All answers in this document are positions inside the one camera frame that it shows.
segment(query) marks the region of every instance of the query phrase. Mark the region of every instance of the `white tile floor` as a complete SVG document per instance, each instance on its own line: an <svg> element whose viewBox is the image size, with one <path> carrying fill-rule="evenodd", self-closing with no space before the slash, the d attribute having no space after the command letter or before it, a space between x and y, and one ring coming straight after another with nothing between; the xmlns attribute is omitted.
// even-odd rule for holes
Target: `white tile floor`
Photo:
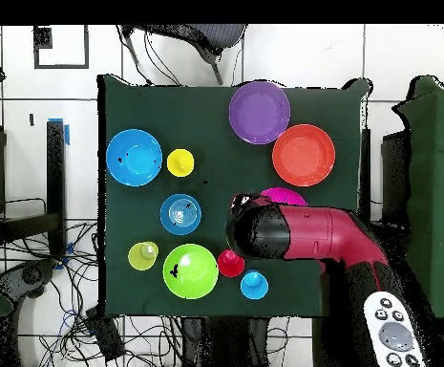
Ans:
<svg viewBox="0 0 444 367"><path fill-rule="evenodd" d="M80 52L83 29L53 28L53 48L40 50L40 60L47 63L82 63ZM145 54L143 33L133 35L133 43L142 71L156 84L170 80L161 75ZM6 150L7 199L46 198L45 122L63 118L70 125L71 141L66 146L68 226L94 222L97 193L97 115L96 75L114 74L131 83L142 83L127 50L119 43L115 26L89 26L89 69L34 69L32 27L0 28L0 66L6 79L0 85L0 124L8 133ZM217 86L211 68L187 43L158 35L150 37L157 54L188 86ZM225 50L220 62L224 85L256 78L276 80L291 87L340 88L350 79L364 76L373 83L368 125L371 130L371 198L381 202L380 144L384 135L399 131L403 123L391 107L403 100L410 81L417 75L436 75L444 82L444 25L249 25L244 42ZM30 124L30 114L34 126ZM41 212L39 202L8 206L8 214L21 216ZM372 216L379 219L380 205L372 205ZM76 230L71 230L69 241ZM91 242L84 240L80 250L91 255ZM7 251L7 259L26 258L23 253ZM77 269L79 263L71 262ZM87 276L97 278L95 268ZM61 292L62 304L71 308L71 284L63 270L56 270L53 281ZM83 280L81 291L86 308L95 305L97 283ZM63 312L57 292L48 285L36 300L27 299L19 323L19 343L25 367L37 367L44 349L39 335L53 343L62 323ZM133 319L138 330L159 324L157 317ZM119 321L127 348L133 352L158 351L159 330L148 333L146 340L137 334L129 317ZM311 366L311 322L309 319L274 318L270 328L282 328L291 336L285 348L269 355L271 367ZM284 334L271 330L269 351L285 345ZM165 338L160 342L166 349ZM130 356L118 361L125 367ZM163 360L173 364L172 358ZM153 362L159 365L159 359ZM64 367L84 367L73 363ZM97 360L92 367L105 367ZM108 367L116 367L110 362ZM133 358L129 367L147 367Z"/></svg>

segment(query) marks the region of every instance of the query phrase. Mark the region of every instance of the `light blue cup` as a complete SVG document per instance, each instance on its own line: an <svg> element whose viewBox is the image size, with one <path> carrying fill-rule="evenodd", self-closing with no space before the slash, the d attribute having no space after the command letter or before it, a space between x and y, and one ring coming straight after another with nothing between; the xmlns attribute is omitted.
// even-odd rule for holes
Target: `light blue cup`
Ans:
<svg viewBox="0 0 444 367"><path fill-rule="evenodd" d="M251 300L263 298L268 290L267 280L256 270L249 270L241 281L242 294Z"/></svg>

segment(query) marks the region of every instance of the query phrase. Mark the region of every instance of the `blue bowl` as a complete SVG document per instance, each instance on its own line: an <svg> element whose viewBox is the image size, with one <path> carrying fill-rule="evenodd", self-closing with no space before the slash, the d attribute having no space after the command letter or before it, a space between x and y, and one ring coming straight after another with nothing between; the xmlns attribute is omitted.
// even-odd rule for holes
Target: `blue bowl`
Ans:
<svg viewBox="0 0 444 367"><path fill-rule="evenodd" d="M162 166L162 151L148 132L127 129L116 134L106 150L106 164L118 182L139 186L151 182Z"/></svg>
<svg viewBox="0 0 444 367"><path fill-rule="evenodd" d="M187 194L173 194L160 208L160 221L174 235L187 235L200 224L201 207Z"/></svg>
<svg viewBox="0 0 444 367"><path fill-rule="evenodd" d="M256 270L249 270L241 281L242 294L251 300L263 298L269 290L265 277Z"/></svg>

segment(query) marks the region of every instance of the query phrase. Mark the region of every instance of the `white remote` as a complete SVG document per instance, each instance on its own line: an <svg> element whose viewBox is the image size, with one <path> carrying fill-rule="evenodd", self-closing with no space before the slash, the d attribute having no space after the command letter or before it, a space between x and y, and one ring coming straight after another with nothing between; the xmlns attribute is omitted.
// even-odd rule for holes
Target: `white remote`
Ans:
<svg viewBox="0 0 444 367"><path fill-rule="evenodd" d="M412 323L398 298L374 292L364 303L364 317L379 367L425 367Z"/></svg>

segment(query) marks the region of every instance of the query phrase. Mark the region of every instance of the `yellow cup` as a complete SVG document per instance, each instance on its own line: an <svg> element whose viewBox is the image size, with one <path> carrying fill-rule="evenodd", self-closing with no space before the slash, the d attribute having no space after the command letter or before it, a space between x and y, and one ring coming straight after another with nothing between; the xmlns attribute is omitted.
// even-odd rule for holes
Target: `yellow cup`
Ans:
<svg viewBox="0 0 444 367"><path fill-rule="evenodd" d="M128 252L128 261L132 268L148 270L154 266L159 255L159 247L154 242L134 244Z"/></svg>
<svg viewBox="0 0 444 367"><path fill-rule="evenodd" d="M185 177L194 168L193 154L186 149L175 149L167 157L167 169L176 177Z"/></svg>

